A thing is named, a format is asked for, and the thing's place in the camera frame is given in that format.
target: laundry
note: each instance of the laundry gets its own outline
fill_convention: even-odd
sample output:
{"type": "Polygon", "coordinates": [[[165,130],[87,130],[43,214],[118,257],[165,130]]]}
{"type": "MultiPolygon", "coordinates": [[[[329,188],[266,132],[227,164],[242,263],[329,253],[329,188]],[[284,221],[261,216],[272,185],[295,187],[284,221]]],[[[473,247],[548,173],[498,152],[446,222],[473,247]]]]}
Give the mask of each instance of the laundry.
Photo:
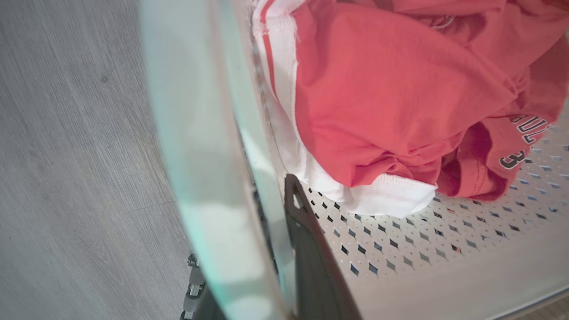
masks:
{"type": "Polygon", "coordinates": [[[260,0],[253,27],[283,164],[357,214],[499,198],[567,96],[549,2],[260,0]]]}

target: diamond-shaped hole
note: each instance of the diamond-shaped hole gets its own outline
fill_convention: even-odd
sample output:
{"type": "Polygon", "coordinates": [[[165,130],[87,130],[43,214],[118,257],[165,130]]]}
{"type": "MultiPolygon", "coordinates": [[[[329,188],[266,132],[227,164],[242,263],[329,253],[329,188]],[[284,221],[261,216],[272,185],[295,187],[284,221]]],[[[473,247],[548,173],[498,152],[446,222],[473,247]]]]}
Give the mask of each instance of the diamond-shaped hole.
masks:
{"type": "Polygon", "coordinates": [[[350,270],[356,275],[358,276],[360,274],[360,271],[358,269],[356,269],[356,267],[353,264],[350,264],[350,270]]]}
{"type": "Polygon", "coordinates": [[[441,250],[438,250],[437,248],[435,248],[436,254],[443,257],[443,258],[447,258],[447,254],[442,252],[441,250]]]}
{"type": "Polygon", "coordinates": [[[457,246],[455,246],[455,245],[453,245],[453,244],[451,244],[451,248],[452,248],[453,251],[456,251],[456,252],[458,252],[458,253],[462,253],[462,252],[460,251],[460,248],[457,247],[457,246]]]}
{"type": "Polygon", "coordinates": [[[395,271],[395,265],[391,263],[391,261],[385,259],[387,261],[387,267],[393,271],[395,271]]]}
{"type": "Polygon", "coordinates": [[[407,259],[406,256],[403,256],[403,263],[410,266],[410,267],[413,267],[413,261],[407,259]]]}
{"type": "Polygon", "coordinates": [[[368,264],[369,264],[369,270],[377,275],[377,268],[369,262],[368,264]]]}
{"type": "Polygon", "coordinates": [[[476,243],[474,243],[474,242],[472,242],[472,241],[470,241],[470,240],[466,240],[466,244],[468,244],[469,246],[471,246],[471,247],[474,248],[474,249],[477,249],[476,243]]]}
{"type": "Polygon", "coordinates": [[[365,254],[365,248],[364,248],[364,247],[362,247],[362,246],[360,246],[360,244],[359,244],[359,243],[357,244],[357,250],[358,250],[359,252],[361,252],[361,253],[365,254]]]}
{"type": "Polygon", "coordinates": [[[427,261],[427,262],[431,263],[431,262],[429,261],[428,256],[425,256],[424,254],[422,254],[422,253],[420,253],[420,252],[419,252],[419,257],[421,258],[421,260],[427,261]]]}

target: garment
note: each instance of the garment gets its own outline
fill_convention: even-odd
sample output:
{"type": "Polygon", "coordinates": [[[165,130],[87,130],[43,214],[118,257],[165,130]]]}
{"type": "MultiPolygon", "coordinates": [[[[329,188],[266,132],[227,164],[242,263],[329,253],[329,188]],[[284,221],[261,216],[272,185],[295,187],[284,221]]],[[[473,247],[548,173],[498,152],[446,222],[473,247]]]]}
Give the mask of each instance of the garment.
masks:
{"type": "Polygon", "coordinates": [[[437,184],[501,196],[567,94],[567,13],[530,0],[351,2],[268,0],[254,12],[273,113],[290,123],[275,138],[297,143],[279,151],[355,213],[380,204],[404,216],[437,184]]]}

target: white plastic basket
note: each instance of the white plastic basket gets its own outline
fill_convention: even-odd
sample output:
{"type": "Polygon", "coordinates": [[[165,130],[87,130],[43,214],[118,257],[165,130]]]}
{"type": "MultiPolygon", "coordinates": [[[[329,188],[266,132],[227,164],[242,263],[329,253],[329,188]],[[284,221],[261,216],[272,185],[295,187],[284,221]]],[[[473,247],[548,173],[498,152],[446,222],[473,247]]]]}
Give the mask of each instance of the white plastic basket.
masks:
{"type": "MultiPolygon", "coordinates": [[[[179,88],[168,89],[168,94],[179,99],[166,99],[149,81],[153,107],[158,115],[156,120],[165,163],[178,199],[182,221],[197,253],[204,258],[205,275],[210,283],[215,284],[212,288],[215,296],[226,313],[231,311],[229,318],[285,318],[287,307],[284,305],[294,309],[291,286],[281,282],[281,296],[285,297],[281,299],[274,291],[276,282],[270,274],[263,273],[252,282],[241,283],[248,290],[255,291],[257,295],[265,295],[266,298],[261,302],[245,301],[242,305],[236,303],[240,299],[239,292],[231,291],[233,283],[215,281],[226,270],[221,267],[225,264],[239,265],[243,261],[253,260],[263,263],[265,267],[269,264],[267,250],[261,245],[262,237],[258,234],[260,228],[255,215],[241,211],[240,220],[218,219],[212,222],[213,219],[206,219],[204,213],[200,212],[200,208],[204,208],[201,206],[203,203],[188,187],[194,184],[198,186],[192,180],[196,178],[192,175],[196,170],[190,170],[195,169],[192,166],[207,167],[217,156],[207,155],[211,159],[199,158],[205,155],[193,151],[196,145],[202,144],[226,148],[218,150],[221,158],[231,158],[233,162],[229,166],[238,172],[230,174],[231,177],[226,175],[222,178],[237,181],[237,184],[239,179],[243,179],[244,162],[238,159],[234,147],[230,146],[238,139],[235,136],[228,138],[236,134],[231,117],[229,121],[226,118],[215,123],[208,123],[209,120],[203,118],[206,114],[205,117],[225,117],[224,111],[230,112],[228,110],[231,108],[236,113],[242,136],[249,137],[245,138],[249,141],[245,141],[245,149],[255,178],[260,177],[258,173],[261,171],[270,175],[276,172],[277,180],[274,177],[265,179],[264,185],[259,186],[259,192],[263,193],[265,188],[273,192],[277,181],[283,181],[285,170],[278,158],[270,123],[266,121],[263,109],[265,90],[257,81],[256,73],[259,71],[254,67],[254,46],[248,36],[251,3],[218,0],[191,1],[189,5],[190,2],[187,1],[168,0],[157,6],[150,5],[151,2],[142,2],[143,9],[146,9],[142,10],[143,23],[145,19],[154,19],[154,23],[160,24],[155,17],[157,11],[162,11],[161,21],[167,21],[167,25],[178,28],[175,33],[180,37],[180,43],[185,44],[183,47],[189,59],[183,68],[176,69],[179,67],[176,64],[168,67],[172,61],[169,64],[162,63],[161,66],[175,69],[182,84],[192,86],[197,81],[202,90],[188,94],[184,91],[184,86],[180,85],[179,88]],[[179,14],[179,10],[193,12],[179,14]],[[186,20],[176,20],[180,17],[185,17],[186,20]],[[205,62],[192,61],[192,57],[197,57],[196,53],[200,54],[198,57],[201,59],[208,54],[213,57],[205,62]],[[227,96],[221,99],[216,95],[227,96]],[[172,125],[169,121],[177,123],[173,119],[178,116],[191,117],[194,114],[173,109],[172,101],[176,101],[174,104],[177,108],[208,110],[209,113],[204,112],[202,118],[197,120],[188,119],[185,125],[172,125]],[[249,121],[256,117],[264,121],[264,124],[249,121]],[[188,129],[194,128],[192,125],[200,125],[201,129],[188,129]],[[263,126],[263,130],[259,131],[259,126],[263,126]],[[264,137],[261,137],[262,131],[265,132],[264,137]],[[267,162],[269,157],[274,169],[267,162]],[[231,224],[236,222],[249,223],[253,227],[245,231],[235,230],[231,224]],[[224,242],[229,241],[230,237],[226,237],[223,232],[250,235],[248,242],[242,241],[242,244],[249,243],[252,247],[237,248],[240,250],[239,255],[219,254],[231,252],[228,246],[232,244],[224,242]],[[212,239],[224,241],[209,243],[212,239]],[[270,301],[270,312],[251,315],[246,310],[261,305],[267,308],[267,301],[270,301]]],[[[147,35],[148,30],[154,30],[152,28],[160,29],[156,25],[148,27],[143,35],[147,35]]],[[[176,45],[165,45],[162,50],[177,49],[176,45]]],[[[211,177],[219,178],[226,174],[224,170],[216,171],[214,166],[210,166],[209,170],[211,177]]],[[[227,204],[228,200],[224,196],[226,192],[234,192],[229,190],[234,185],[227,183],[215,187],[219,187],[219,197],[213,196],[208,199],[208,203],[227,204]]],[[[533,147],[508,193],[494,203],[437,195],[422,212],[406,219],[395,219],[350,214],[310,186],[304,188],[308,191],[307,197],[365,319],[499,318],[569,288],[567,110],[559,122],[533,147]]],[[[248,196],[242,190],[234,192],[234,195],[244,198],[248,196]]],[[[279,209],[281,204],[275,200],[274,194],[272,198],[266,195],[265,198],[261,195],[261,198],[263,206],[266,206],[265,212],[273,221],[282,221],[283,213],[279,209]]],[[[239,207],[249,212],[252,208],[245,200],[239,203],[239,207]]],[[[281,246],[275,253],[277,258],[278,255],[290,253],[290,244],[273,243],[275,245],[281,246]]],[[[290,266],[286,265],[290,259],[280,258],[280,268],[290,266]]],[[[251,274],[242,270],[242,273],[235,272],[234,276],[243,280],[251,274]]]]}

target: red stripe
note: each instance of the red stripe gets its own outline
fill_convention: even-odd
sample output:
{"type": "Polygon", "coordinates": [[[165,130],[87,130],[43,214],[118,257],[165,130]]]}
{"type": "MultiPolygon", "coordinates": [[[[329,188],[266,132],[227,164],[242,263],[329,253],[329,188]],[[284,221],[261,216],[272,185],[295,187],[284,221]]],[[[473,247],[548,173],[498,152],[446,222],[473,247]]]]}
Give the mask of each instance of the red stripe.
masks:
{"type": "Polygon", "coordinates": [[[271,42],[269,39],[269,28],[267,27],[267,11],[269,7],[275,2],[275,0],[268,0],[263,10],[261,10],[261,24],[265,26],[266,30],[263,30],[263,42],[265,44],[265,51],[267,53],[267,64],[269,65],[269,78],[271,80],[271,87],[275,93],[275,97],[279,100],[277,96],[277,90],[275,89],[275,67],[273,65],[273,49],[271,49],[271,42]]]}

